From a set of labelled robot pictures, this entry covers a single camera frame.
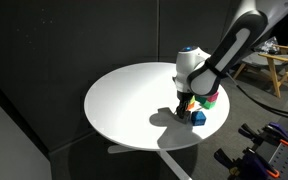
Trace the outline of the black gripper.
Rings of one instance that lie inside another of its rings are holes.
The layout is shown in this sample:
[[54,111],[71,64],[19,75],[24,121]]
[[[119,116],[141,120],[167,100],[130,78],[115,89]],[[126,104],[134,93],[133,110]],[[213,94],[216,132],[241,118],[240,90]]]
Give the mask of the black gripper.
[[193,97],[193,94],[188,92],[177,92],[177,98],[179,99],[180,103],[176,108],[176,115],[177,116],[188,116],[189,111],[187,110],[188,104],[184,104],[184,102],[190,102]]

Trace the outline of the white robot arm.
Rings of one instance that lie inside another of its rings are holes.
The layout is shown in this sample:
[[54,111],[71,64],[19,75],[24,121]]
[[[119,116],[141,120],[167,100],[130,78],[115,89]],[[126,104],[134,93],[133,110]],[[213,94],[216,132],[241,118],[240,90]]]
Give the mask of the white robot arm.
[[181,49],[173,78],[180,101],[176,115],[185,116],[193,95],[215,94],[229,69],[286,15],[288,0],[241,0],[224,38],[211,55],[197,46]]

